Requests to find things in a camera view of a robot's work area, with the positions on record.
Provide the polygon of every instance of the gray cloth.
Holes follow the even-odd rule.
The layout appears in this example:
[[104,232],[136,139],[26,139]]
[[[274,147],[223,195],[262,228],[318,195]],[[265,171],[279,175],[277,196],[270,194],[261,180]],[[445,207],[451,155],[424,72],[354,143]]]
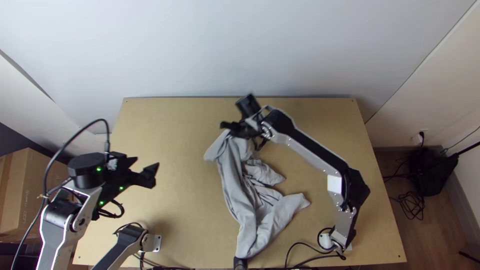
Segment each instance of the gray cloth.
[[249,140],[229,132],[215,140],[203,159],[218,164],[226,205],[240,223],[235,256],[246,259],[262,251],[310,202],[302,193],[283,196],[269,188],[285,178],[255,157]]

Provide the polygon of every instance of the table surface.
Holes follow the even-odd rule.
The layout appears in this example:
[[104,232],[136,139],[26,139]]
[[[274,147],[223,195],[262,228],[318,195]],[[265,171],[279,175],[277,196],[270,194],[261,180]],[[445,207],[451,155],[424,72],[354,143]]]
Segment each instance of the table surface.
[[[160,162],[153,189],[132,186],[116,200],[125,214],[91,222],[79,241],[74,264],[94,265],[117,239],[112,233],[140,222],[162,235],[158,253],[146,259],[163,266],[231,268],[239,224],[227,209],[217,164],[204,161],[207,148],[220,135],[221,121],[238,121],[237,97],[125,98],[112,134],[113,151],[138,157],[136,172]],[[299,129],[361,172],[371,193],[360,209],[357,235],[347,260],[325,258],[311,267],[405,262],[399,230],[370,140],[353,98],[258,98],[260,105],[282,109]],[[317,234],[335,224],[335,208],[327,192],[327,176],[286,145],[268,142],[257,155],[286,181],[274,188],[284,195],[304,193],[311,205],[297,213],[270,245],[249,259],[250,268],[283,267],[289,247],[298,241],[317,246]],[[107,210],[117,211],[109,203]],[[296,246],[288,265],[318,254]],[[124,267],[137,267],[130,256]]]

